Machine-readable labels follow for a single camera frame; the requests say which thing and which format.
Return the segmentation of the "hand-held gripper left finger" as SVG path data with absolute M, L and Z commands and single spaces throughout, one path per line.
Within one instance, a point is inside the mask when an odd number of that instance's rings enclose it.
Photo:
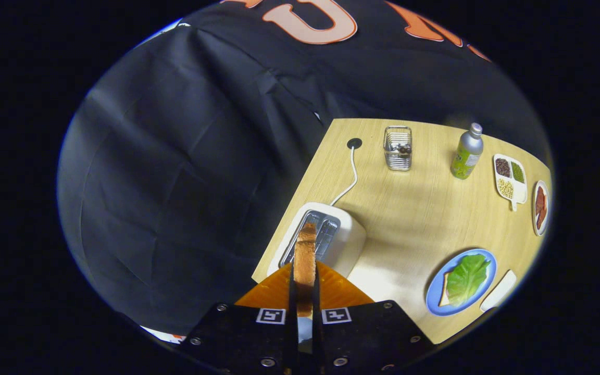
M 214 304 L 180 345 L 190 360 L 217 374 L 293 374 L 298 362 L 294 266 L 285 276 L 285 308 Z

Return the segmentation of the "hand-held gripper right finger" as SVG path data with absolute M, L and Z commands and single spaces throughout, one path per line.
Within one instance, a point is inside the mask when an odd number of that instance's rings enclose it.
M 435 354 L 434 344 L 396 301 L 327 308 L 325 273 L 316 265 L 312 356 L 316 374 L 395 374 Z

